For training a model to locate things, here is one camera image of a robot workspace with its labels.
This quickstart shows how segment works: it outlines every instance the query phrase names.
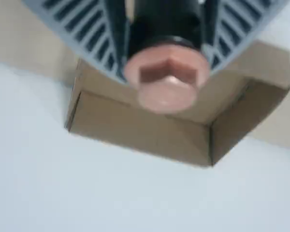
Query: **cardboard box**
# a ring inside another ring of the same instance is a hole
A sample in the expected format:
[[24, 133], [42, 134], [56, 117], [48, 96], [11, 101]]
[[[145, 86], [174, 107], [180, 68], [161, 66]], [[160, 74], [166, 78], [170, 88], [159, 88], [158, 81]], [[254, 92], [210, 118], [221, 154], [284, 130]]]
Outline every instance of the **cardboard box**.
[[202, 89], [193, 109], [159, 116], [135, 92], [80, 62], [67, 129], [82, 136], [202, 167], [216, 164], [290, 90], [290, 53], [255, 43]]

